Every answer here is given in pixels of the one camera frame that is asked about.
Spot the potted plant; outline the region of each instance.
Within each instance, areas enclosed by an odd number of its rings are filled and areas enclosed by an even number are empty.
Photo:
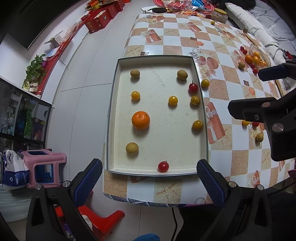
[[[27,67],[26,79],[24,80],[23,88],[29,91],[37,91],[38,84],[42,78],[46,75],[45,66],[47,62],[43,59],[45,54],[36,55],[35,59],[31,61],[31,64]]]

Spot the black cable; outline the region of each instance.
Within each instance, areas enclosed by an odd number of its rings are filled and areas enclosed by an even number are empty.
[[[294,185],[295,183],[296,183],[296,181],[290,183],[289,185],[287,185],[287,186],[285,186],[285,187],[283,187],[283,188],[281,188],[281,189],[279,189],[279,190],[276,190],[276,191],[274,191],[274,192],[267,193],[266,195],[269,196],[269,195],[272,195],[272,194],[275,194],[275,193],[281,192],[281,191],[285,190],[286,188],[288,188],[288,187]]]
[[[173,217],[174,217],[174,221],[175,221],[175,230],[174,230],[172,239],[170,241],[174,241],[174,238],[175,238],[175,235],[176,235],[176,232],[177,232],[177,228],[178,228],[178,223],[177,223],[177,220],[176,220],[175,211],[174,211],[173,207],[172,207],[172,212],[173,212]]]

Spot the pink plastic stool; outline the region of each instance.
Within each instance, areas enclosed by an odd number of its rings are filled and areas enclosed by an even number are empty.
[[[51,182],[40,182],[45,188],[52,188],[60,186],[59,180],[59,164],[65,163],[67,157],[64,153],[54,153],[48,149],[23,151],[24,162],[30,170],[30,180],[27,185],[28,188],[35,188],[39,184],[36,180],[37,174],[35,167],[38,165],[51,164]]]

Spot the white wall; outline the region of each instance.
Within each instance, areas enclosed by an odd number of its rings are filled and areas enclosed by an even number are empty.
[[[46,54],[53,48],[51,44],[45,45],[44,42],[62,30],[66,32],[70,26],[80,19],[85,12],[84,8],[87,2],[81,0],[62,13],[39,35],[29,50],[7,34],[0,45],[0,76],[22,87],[26,77],[25,70],[36,54]]]

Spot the small square sticker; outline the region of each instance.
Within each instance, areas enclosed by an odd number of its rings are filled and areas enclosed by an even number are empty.
[[[245,84],[246,86],[250,86],[250,84],[249,84],[248,81],[245,81],[245,80],[243,80],[243,81],[244,81],[244,84]]]

